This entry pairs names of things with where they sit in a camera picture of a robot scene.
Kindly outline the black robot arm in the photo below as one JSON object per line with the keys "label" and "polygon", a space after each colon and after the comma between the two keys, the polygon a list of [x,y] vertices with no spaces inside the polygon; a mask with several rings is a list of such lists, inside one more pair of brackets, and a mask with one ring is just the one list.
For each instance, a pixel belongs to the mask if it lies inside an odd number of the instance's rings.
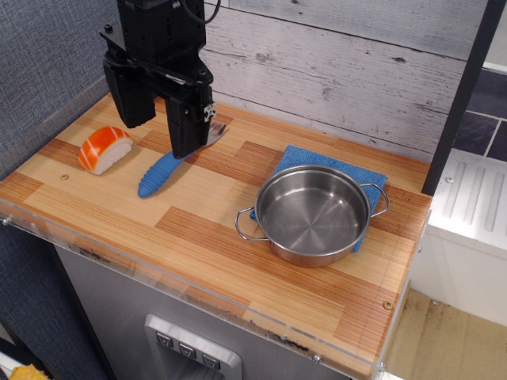
{"label": "black robot arm", "polygon": [[108,50],[103,67],[126,127],[155,115],[154,99],[166,104],[175,158],[204,146],[215,106],[213,75],[200,59],[206,44],[202,1],[119,1],[118,25],[101,30]]}

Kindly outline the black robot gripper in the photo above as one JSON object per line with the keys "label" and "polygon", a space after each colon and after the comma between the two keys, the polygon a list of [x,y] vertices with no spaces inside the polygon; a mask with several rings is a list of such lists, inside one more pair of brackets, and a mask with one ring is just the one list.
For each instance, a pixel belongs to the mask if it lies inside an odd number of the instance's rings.
{"label": "black robot gripper", "polygon": [[213,76],[199,57],[210,21],[202,7],[120,7],[120,23],[100,32],[104,72],[121,120],[135,128],[155,117],[165,99],[173,156],[185,158],[208,141],[214,116]]}

